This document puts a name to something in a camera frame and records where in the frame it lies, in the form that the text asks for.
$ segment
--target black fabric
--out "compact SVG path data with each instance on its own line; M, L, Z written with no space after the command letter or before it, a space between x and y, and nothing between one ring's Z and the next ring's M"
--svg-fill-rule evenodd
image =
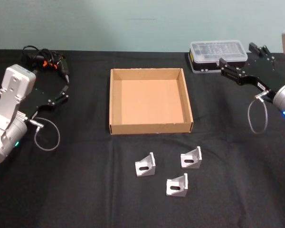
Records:
M0 84L19 51L0 51ZM254 135L247 108L259 91L218 75L194 75L185 53L65 52L70 99L52 113L62 142L55 152L33 143L34 128L0 165L0 228L285 227L285 119L268 104L269 126ZM285 76L285 57L276 55ZM192 133L111 136L111 68L184 69ZM55 93L55 74L37 85ZM262 105L253 124L264 124ZM199 170L182 170L180 154L201 146ZM156 174L137 178L134 162L154 152ZM188 173L184 198L167 197L166 180Z

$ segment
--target cardboard box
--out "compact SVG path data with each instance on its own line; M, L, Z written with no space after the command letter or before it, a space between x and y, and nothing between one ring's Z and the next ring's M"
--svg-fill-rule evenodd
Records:
M109 124L111 134L191 132L183 70L112 69Z

